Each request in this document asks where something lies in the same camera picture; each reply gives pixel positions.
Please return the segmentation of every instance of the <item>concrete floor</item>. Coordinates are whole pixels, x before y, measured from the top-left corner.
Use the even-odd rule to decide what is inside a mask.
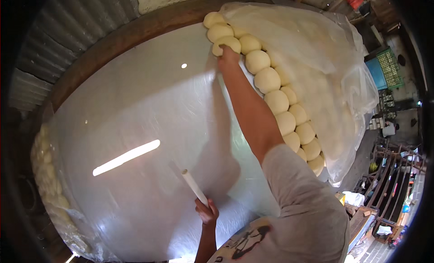
[[[356,152],[355,160],[351,169],[345,175],[340,187],[332,187],[335,192],[353,191],[357,182],[363,175],[368,175],[369,165],[371,163],[370,154],[379,135],[378,130],[366,130],[360,146]],[[327,181],[328,172],[324,169],[318,177],[321,181]]]

